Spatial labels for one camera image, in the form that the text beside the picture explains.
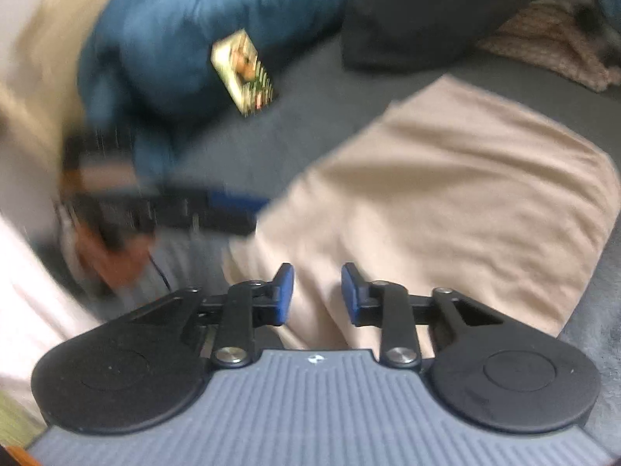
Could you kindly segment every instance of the blue blanket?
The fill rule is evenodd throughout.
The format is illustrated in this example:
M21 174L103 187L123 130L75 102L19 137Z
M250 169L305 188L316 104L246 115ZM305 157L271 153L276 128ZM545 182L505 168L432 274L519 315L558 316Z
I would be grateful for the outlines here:
M141 174L160 175L187 139L231 103L213 42L244 28L260 57L337 24L345 0L111 0L80 58L87 123L134 132Z

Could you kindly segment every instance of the metal screw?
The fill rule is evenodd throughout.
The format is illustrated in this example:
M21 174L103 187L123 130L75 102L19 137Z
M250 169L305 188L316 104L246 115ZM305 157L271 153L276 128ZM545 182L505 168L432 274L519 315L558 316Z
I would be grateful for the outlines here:
M418 357L416 352L407 347L394 347L386 352L386 357L395 364L409 364Z
M242 362L248 354L240 347L222 347L215 353L215 358L226 364Z

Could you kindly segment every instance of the gray mattress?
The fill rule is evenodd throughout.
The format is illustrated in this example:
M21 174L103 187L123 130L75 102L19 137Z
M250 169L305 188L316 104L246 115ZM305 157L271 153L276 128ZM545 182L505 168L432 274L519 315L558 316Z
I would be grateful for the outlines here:
M314 47L274 82L279 99L244 119L233 108L206 128L173 174L173 180L224 184L232 191L280 195L311 162L363 129L388 104L413 94L443 73L518 101L565 124L608 152L621 168L621 104L617 90L598 95L553 73L476 53L445 70L407 76L345 72L338 38ZM201 285L222 292L220 270L226 239L215 235L165 233L154 258L173 288ZM597 365L603 391L588 431L621 454L621 228L608 246L563 340ZM166 293L150 268L118 299L90 305L110 318Z

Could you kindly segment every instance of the black cloth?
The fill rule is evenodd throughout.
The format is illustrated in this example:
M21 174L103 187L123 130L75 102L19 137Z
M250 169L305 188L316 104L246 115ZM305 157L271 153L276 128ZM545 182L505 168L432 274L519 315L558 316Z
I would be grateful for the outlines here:
M444 66L534 0L349 0L346 68L417 71Z

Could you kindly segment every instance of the ribbed plastic surface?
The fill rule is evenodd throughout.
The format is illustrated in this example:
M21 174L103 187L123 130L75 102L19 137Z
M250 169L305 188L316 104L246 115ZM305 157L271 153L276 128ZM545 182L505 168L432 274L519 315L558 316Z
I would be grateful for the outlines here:
M30 450L42 466L604 466L579 428L511 437L465 424L415 373L368 351L265 351L217 373L183 414L119 437L49 430Z

